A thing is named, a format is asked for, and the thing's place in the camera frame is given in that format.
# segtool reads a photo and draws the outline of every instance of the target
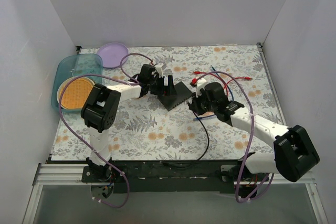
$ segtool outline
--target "yellow plate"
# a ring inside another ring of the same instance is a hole
[[[59,102],[59,97],[63,92],[65,85],[72,80],[70,78],[62,83],[62,85],[58,88],[57,91],[57,101]],[[83,108],[92,88],[94,82],[86,77],[82,77],[71,83],[67,90],[65,91],[62,97],[61,106],[64,109],[74,110]]]

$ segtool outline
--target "white wall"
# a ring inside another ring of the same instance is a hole
[[[265,42],[266,61],[289,125],[310,134],[329,223],[336,223],[336,0],[286,0]]]
[[[100,47],[263,42],[285,0],[51,0],[72,41]]]
[[[59,116],[50,96],[75,47],[50,0],[0,0],[0,223],[21,223]]]

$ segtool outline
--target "floral tablecloth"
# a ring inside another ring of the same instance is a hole
[[[81,51],[82,54],[96,52],[97,49]],[[189,88],[194,78],[193,71],[210,71],[211,65],[234,77],[252,77],[252,81],[240,83],[252,102],[255,114],[282,123],[257,46],[136,47],[129,48],[129,52],[139,52],[156,62],[165,62],[167,68],[164,74],[173,74],[175,83],[183,81]],[[140,72],[144,63],[148,63],[145,58],[129,57],[124,68],[133,75]],[[103,74],[119,80],[126,79],[120,69],[104,69]],[[209,76],[206,79],[218,81]],[[238,86],[231,83],[234,99],[246,106]],[[116,83],[104,80],[103,84]],[[65,119],[78,134],[88,139],[88,131],[79,113],[65,114]],[[216,117],[203,122],[210,135],[210,147],[203,159],[236,159],[243,156],[248,133],[230,127]],[[109,135],[109,149],[114,160],[197,159],[207,145],[204,129],[194,120],[186,103],[168,112],[155,96],[149,94],[119,104]],[[271,152],[272,149],[255,138],[251,151]],[[51,160],[83,161],[89,155],[90,150],[61,122]]]

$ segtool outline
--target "gray floor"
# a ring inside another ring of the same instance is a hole
[[[109,200],[121,202],[124,195]],[[305,185],[272,185],[248,204],[204,193],[132,193],[122,209],[93,201],[89,186],[44,186],[34,223],[317,223]]]

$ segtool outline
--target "purple plate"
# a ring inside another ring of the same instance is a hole
[[[108,43],[99,48],[97,54],[103,60],[104,68],[117,68],[120,65],[121,59],[128,55],[128,49],[121,43]]]

